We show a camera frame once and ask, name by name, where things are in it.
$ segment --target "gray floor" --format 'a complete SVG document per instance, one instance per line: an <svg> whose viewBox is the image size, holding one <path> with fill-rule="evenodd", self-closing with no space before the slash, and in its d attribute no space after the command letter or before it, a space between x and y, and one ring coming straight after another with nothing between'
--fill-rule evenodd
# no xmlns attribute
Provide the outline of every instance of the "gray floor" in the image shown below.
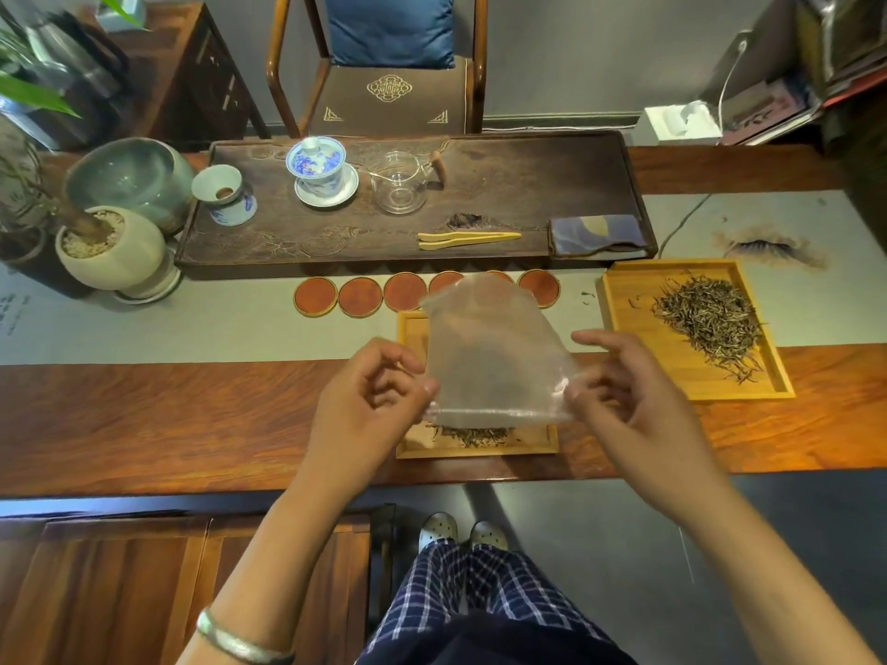
<svg viewBox="0 0 887 665"><path fill-rule="evenodd" d="M735 483L887 659L887 471L742 476ZM272 499L256 494L100 504L0 502L0 515L143 508L254 511ZM699 550L688 538L682 541L678 528L622 480L370 490L357 504L387 502L406 514L412 526L406 531L434 511L451 513L463 538L475 520L501 522L642 665L756 662L724 588Z"/></svg>

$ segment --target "plaid pants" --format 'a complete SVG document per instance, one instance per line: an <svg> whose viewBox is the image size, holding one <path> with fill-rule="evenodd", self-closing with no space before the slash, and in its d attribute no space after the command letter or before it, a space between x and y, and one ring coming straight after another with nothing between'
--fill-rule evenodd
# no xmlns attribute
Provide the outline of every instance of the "plaid pants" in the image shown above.
<svg viewBox="0 0 887 665"><path fill-rule="evenodd" d="M612 643L523 553L486 544L465 551L452 539L440 539L416 556L364 653L387 639L448 623L459 614L463 586L469 610L576 630Z"/></svg>

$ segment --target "tongs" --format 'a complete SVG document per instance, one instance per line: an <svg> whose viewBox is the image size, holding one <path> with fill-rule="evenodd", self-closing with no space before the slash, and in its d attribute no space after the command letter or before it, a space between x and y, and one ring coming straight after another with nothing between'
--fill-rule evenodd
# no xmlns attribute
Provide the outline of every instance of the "tongs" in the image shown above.
<svg viewBox="0 0 887 665"><path fill-rule="evenodd" d="M444 247L460 245L482 245L483 243L501 243L505 240L516 240L521 236L515 231L474 231L471 233L419 233L420 250L441 250Z"/></svg>

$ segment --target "pile of tea leaves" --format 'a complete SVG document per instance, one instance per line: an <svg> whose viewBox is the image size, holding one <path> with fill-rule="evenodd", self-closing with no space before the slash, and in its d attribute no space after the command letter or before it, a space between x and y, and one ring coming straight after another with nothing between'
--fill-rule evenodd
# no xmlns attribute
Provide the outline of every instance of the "pile of tea leaves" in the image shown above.
<svg viewBox="0 0 887 665"><path fill-rule="evenodd" d="M442 434L462 441L465 447L504 446L504 437L511 432L506 427L490 427L489 429L457 429L456 427L438 427L435 436Z"/></svg>
<svg viewBox="0 0 887 665"><path fill-rule="evenodd" d="M653 304L653 313L736 382L752 380L761 370L752 356L761 324L748 296L734 284L705 276L682 284L670 281Z"/></svg>

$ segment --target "person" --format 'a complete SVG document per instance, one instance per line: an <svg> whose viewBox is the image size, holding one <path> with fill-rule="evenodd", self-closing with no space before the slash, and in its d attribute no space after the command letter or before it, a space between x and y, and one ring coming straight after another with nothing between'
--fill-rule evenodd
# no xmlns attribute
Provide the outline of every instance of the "person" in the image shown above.
<svg viewBox="0 0 887 665"><path fill-rule="evenodd" d="M574 332L573 340L609 357L569 384L566 404L628 484L693 537L726 583L760 661L876 665L828 594L733 488L693 407L640 340L602 331ZM201 615L179 665L292 661L311 571L334 524L437 392L423 370L405 347L374 339L333 377L299 471ZM458 540L452 518L428 520L358 665L635 662L526 555L508 550L498 527L475 525L468 550Z"/></svg>

